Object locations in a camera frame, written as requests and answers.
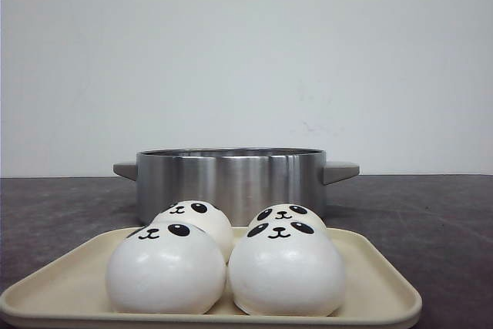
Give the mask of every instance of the gray countertop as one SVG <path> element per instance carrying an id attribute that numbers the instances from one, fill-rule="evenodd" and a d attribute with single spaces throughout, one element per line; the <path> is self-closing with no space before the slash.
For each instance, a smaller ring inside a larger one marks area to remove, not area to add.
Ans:
<path id="1" fill-rule="evenodd" d="M 2 179 L 2 291 L 91 237 L 140 225 L 135 191 L 118 177 Z M 493 327 L 493 176 L 357 176 L 327 187 L 324 221 L 365 235 L 414 285 L 416 328 Z"/>

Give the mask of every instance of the stainless steel pot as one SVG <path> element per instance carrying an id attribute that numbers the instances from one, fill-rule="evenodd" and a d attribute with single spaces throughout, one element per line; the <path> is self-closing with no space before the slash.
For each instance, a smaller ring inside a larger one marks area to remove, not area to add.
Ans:
<path id="1" fill-rule="evenodd" d="M 223 148 L 141 152 L 136 163 L 113 171 L 137 182 L 137 215 L 145 223 L 172 203 L 205 200 L 240 226 L 276 203 L 322 214 L 324 185 L 356 176 L 360 167 L 326 162 L 318 149 Z"/>

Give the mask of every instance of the pot handle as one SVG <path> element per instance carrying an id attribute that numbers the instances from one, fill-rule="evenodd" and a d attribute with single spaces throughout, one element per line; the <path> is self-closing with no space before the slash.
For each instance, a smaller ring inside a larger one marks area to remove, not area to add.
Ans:
<path id="1" fill-rule="evenodd" d="M 113 165 L 113 172 L 127 179 L 137 180 L 137 164 L 135 162 L 115 163 Z"/>
<path id="2" fill-rule="evenodd" d="M 360 173 L 360 165 L 352 162 L 327 161 L 324 167 L 324 185 L 349 179 Z"/>

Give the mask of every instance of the rectangular tray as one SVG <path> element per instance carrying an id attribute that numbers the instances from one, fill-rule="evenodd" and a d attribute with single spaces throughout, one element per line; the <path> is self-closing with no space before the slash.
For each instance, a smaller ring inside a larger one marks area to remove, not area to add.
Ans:
<path id="1" fill-rule="evenodd" d="M 231 325 L 405 329 L 419 319 L 419 293 L 368 239 L 339 229 L 327 233 L 346 263 L 347 291 L 342 307 L 329 317 L 248 316 L 234 305 L 228 287 L 204 315 L 116 313 L 106 296 L 106 264 L 118 243 L 135 229 L 100 234 L 12 285 L 0 296 L 3 319 L 18 327 L 170 329 Z M 235 241 L 245 231 L 246 227 L 234 227 Z"/>

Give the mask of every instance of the white backdrop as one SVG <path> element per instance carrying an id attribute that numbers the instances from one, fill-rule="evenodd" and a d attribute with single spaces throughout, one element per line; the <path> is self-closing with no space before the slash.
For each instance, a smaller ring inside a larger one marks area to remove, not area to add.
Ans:
<path id="1" fill-rule="evenodd" d="M 2 175 L 320 148 L 493 173 L 493 0 L 2 0 Z"/>

